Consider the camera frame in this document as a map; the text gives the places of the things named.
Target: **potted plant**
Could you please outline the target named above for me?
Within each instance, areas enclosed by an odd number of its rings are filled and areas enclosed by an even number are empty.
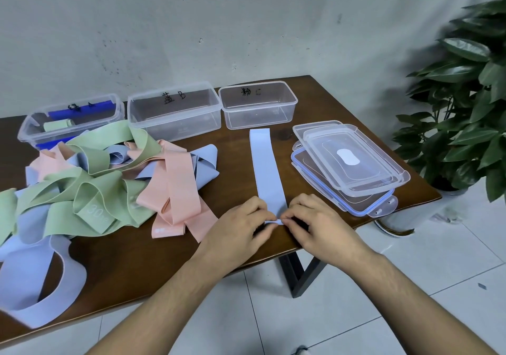
[[[408,75],[418,79],[408,96],[427,111],[397,115],[410,126],[393,141],[443,196],[485,176],[492,202],[506,192],[506,0],[465,9],[468,16],[450,21],[454,30],[439,40],[444,58]]]

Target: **wooden table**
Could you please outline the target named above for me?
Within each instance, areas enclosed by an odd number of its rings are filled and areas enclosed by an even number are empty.
[[[431,186],[325,91],[315,79],[310,76],[302,76],[280,78],[280,80],[285,81],[299,99],[292,122],[269,126],[272,147],[287,202],[300,193],[311,194],[315,192],[291,165],[290,154],[292,146],[296,142],[292,127],[300,123],[333,119],[356,125],[409,171],[411,180],[395,190],[395,195],[399,199],[398,209],[440,198]],[[0,158],[0,172],[2,173],[0,191],[25,187],[24,167],[38,155],[37,151],[29,144],[21,143],[16,138],[23,118],[0,119],[3,148],[4,151],[9,152]],[[229,130],[225,126],[225,121],[222,120],[222,127],[219,130],[176,142],[177,145],[185,147],[188,151],[210,143],[218,147],[218,171],[220,174],[200,191],[200,195],[217,217],[220,217],[231,207],[257,195],[249,134],[249,129]],[[334,207],[353,228],[372,220],[368,216],[354,217],[338,210],[330,202],[327,203]],[[56,320],[37,330],[30,330],[8,315],[0,313],[0,327],[2,327],[0,343],[63,322],[104,313],[111,307],[117,307],[155,293],[193,255],[197,249],[197,242],[191,234],[152,239],[151,224],[153,220],[154,217],[150,218],[138,229],[124,227],[113,234],[100,238],[74,238],[70,245],[70,255],[82,263],[87,271],[86,284],[77,300]],[[279,228],[275,230],[269,241],[238,270],[294,252],[299,248],[300,246],[289,234],[287,228]],[[58,256],[55,255],[42,296],[48,295],[56,287],[60,274],[61,264]]]

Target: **tile floor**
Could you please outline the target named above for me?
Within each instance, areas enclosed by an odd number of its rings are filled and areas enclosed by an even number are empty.
[[[469,197],[484,199],[478,195]],[[372,224],[358,233],[506,355],[506,207],[500,199],[471,209],[463,224],[427,221],[406,238],[385,235]],[[304,251],[299,256],[304,265],[311,260]],[[42,335],[0,355],[83,354],[136,307]],[[339,270],[327,266],[302,297],[292,299],[279,262],[272,260],[221,281],[171,355],[290,355],[301,344],[314,355],[404,353],[376,308]]]

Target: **right hand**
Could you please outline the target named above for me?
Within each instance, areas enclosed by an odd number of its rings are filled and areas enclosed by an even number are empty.
[[[293,217],[307,223],[309,232]],[[336,211],[314,194],[295,197],[280,219],[303,249],[347,274],[376,254]]]

